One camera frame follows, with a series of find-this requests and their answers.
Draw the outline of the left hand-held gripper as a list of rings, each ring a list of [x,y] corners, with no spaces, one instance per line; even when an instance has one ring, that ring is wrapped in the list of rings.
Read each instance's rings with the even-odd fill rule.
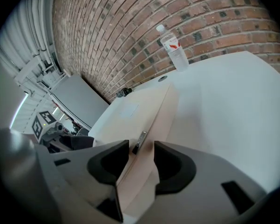
[[[49,152],[69,151],[69,147],[60,142],[61,136],[65,133],[65,128],[49,111],[36,113],[32,130],[37,142],[45,146]]]

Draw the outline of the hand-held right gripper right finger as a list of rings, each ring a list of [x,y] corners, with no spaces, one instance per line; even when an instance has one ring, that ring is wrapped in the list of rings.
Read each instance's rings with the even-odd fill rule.
[[[154,224],[224,224],[266,196],[264,189],[227,160],[157,141],[160,182],[151,207]]]

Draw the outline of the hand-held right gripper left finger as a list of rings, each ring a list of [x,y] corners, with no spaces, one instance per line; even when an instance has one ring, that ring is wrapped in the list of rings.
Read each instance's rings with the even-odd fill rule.
[[[129,142],[50,154],[36,146],[42,175],[62,224],[121,224],[116,182],[129,159]]]

